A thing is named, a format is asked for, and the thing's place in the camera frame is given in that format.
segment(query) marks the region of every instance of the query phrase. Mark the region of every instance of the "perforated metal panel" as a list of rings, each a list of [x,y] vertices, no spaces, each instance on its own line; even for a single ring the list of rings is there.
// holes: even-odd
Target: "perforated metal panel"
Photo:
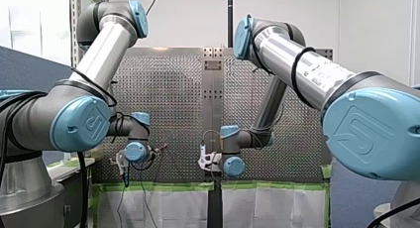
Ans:
[[[198,166],[202,134],[201,81],[202,50],[152,49],[129,50],[114,77],[117,109],[125,114],[144,111],[151,114],[150,144],[168,144],[162,157],[142,176],[145,180],[202,181],[204,172]],[[108,158],[125,148],[126,138],[114,144],[107,139],[102,145],[104,159],[95,167],[96,182],[121,181],[118,170]],[[131,170],[132,179],[139,172]]]
[[[317,50],[332,59],[332,50]],[[265,96],[269,76],[247,61],[224,59],[225,102],[223,125],[251,128]],[[274,145],[257,151],[243,150],[247,165],[239,179],[264,179],[313,182],[322,180],[320,166],[329,162],[323,146],[320,115],[304,105],[293,90],[288,90],[281,120],[274,128]]]
[[[146,111],[152,116],[151,145],[168,144],[162,158],[144,171],[145,180],[188,182],[204,180],[198,167],[199,144],[205,127],[203,103],[203,49],[131,49],[118,70],[114,93],[118,110],[125,114]],[[331,57],[331,50],[319,50]],[[259,110],[269,77],[246,61],[236,60],[223,49],[223,125],[250,128]],[[262,151],[243,150],[247,163],[241,179],[313,182],[322,179],[320,166],[329,161],[323,147],[319,114],[299,101],[289,90],[282,119],[275,127],[275,143]],[[120,181],[109,158],[125,148],[126,138],[101,146],[103,159],[94,166],[95,182]],[[139,173],[132,170],[133,180]]]

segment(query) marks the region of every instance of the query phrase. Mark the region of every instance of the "industrial robot arm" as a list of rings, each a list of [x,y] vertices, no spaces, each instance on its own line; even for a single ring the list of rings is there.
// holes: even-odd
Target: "industrial robot arm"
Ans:
[[[135,112],[123,118],[124,122],[119,120],[116,101],[108,92],[127,48],[147,33],[145,11],[136,1],[88,6],[79,17],[77,39],[90,46],[89,50],[69,79],[59,81],[46,96],[17,113],[9,155],[19,154],[19,149],[83,152],[117,133],[129,137],[128,147],[147,148],[149,115]],[[4,119],[10,108],[0,117]]]
[[[62,186],[52,186],[42,151],[81,155],[107,136],[125,136],[128,145],[120,155],[126,164],[155,157],[148,143],[149,114],[118,116],[111,87],[127,48],[148,34],[142,5],[136,1],[95,3],[78,21],[77,40],[90,48],[69,79],[57,82],[49,93],[0,91],[0,225],[4,219],[8,228],[26,227],[25,222],[33,222],[31,227],[62,227],[59,212],[55,220],[34,223],[25,219],[25,214],[52,200],[55,204],[49,211],[62,210],[62,195],[57,195],[62,194]],[[87,190],[83,193],[86,208]]]
[[[321,112],[328,148],[348,169],[374,179],[419,180],[419,91],[375,71],[349,71],[305,48],[302,41],[294,26],[249,16],[237,28],[234,54],[274,74],[270,88],[274,81],[285,83]],[[281,90],[273,93],[277,101],[284,95]],[[258,118],[278,110],[279,103],[270,108],[267,98]],[[223,152],[239,153],[241,131],[226,133],[226,128],[221,130]],[[240,140],[232,145],[231,138]]]

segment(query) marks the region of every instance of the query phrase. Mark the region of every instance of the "white panel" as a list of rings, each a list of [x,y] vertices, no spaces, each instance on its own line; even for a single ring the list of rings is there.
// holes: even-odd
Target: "white panel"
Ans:
[[[153,0],[138,1],[148,9]],[[157,0],[148,20],[149,36],[137,47],[227,45],[227,0]]]
[[[242,18],[251,14],[297,26],[308,46],[335,51],[338,48],[338,0],[234,0],[234,5],[235,28]]]
[[[412,0],[340,0],[340,63],[410,83]]]

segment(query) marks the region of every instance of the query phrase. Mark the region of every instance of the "green tape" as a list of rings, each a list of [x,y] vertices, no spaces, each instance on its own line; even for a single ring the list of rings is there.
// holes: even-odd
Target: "green tape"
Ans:
[[[327,190],[328,183],[296,183],[281,181],[226,181],[222,183],[224,190],[240,190],[255,188],[277,188],[290,190]]]
[[[323,166],[321,166],[322,176],[324,177],[324,179],[331,178],[331,171],[332,171],[332,169],[333,169],[333,167],[331,165],[323,165]]]

